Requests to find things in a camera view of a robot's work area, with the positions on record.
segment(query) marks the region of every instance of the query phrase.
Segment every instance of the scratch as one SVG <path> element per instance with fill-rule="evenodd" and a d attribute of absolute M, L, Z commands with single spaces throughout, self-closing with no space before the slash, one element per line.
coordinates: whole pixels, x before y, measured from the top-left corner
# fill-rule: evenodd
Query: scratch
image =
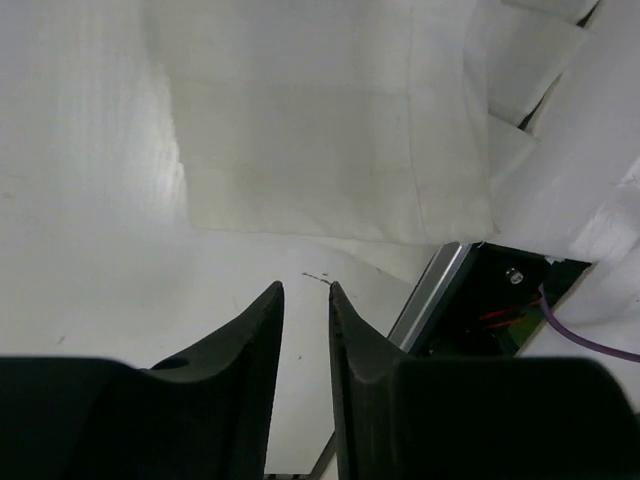
<path fill-rule="evenodd" d="M 325 280 L 324 278 L 316 277 L 315 275 L 311 275 L 311 274 L 306 273 L 306 272 L 303 272 L 302 276 L 303 277 L 313 278 L 314 280 L 318 280 L 319 282 L 326 283 L 327 285 L 331 286 L 331 282 L 329 280 Z"/>

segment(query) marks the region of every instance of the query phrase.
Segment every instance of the stain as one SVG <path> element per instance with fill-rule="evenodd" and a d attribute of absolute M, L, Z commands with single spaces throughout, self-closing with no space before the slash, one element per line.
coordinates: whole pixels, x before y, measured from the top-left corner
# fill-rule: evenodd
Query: stain
<path fill-rule="evenodd" d="M 311 274 L 306 273 L 306 272 L 302 272 L 301 275 L 303 277 L 313 278 L 314 280 L 318 280 L 319 282 L 326 283 L 327 285 L 331 286 L 331 282 L 329 280 L 325 280 L 324 278 L 316 277 L 315 275 L 311 275 Z"/>

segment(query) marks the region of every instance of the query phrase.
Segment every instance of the silver metal bar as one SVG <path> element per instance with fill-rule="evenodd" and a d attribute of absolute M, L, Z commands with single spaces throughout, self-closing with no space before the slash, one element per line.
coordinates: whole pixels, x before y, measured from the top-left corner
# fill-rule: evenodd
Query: silver metal bar
<path fill-rule="evenodd" d="M 440 247 L 400 312 L 388 337 L 391 343 L 405 352 L 411 349 L 470 250 L 471 244 Z"/>

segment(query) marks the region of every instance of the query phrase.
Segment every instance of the bolt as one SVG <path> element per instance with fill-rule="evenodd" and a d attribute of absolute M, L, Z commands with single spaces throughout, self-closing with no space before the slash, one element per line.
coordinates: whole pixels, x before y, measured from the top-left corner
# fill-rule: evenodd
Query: bolt
<path fill-rule="evenodd" d="M 524 275 L 520 270 L 510 268 L 507 270 L 507 279 L 511 285 L 518 285 L 519 283 L 522 283 L 522 280 L 524 280 Z"/>

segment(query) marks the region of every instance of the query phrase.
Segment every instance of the screw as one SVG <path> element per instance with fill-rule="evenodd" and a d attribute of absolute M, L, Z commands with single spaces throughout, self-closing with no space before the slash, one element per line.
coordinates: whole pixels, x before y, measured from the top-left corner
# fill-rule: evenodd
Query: screw
<path fill-rule="evenodd" d="M 510 268 L 507 270 L 507 279 L 511 285 L 518 285 L 519 283 L 522 283 L 522 280 L 524 280 L 524 275 L 520 270 Z"/>

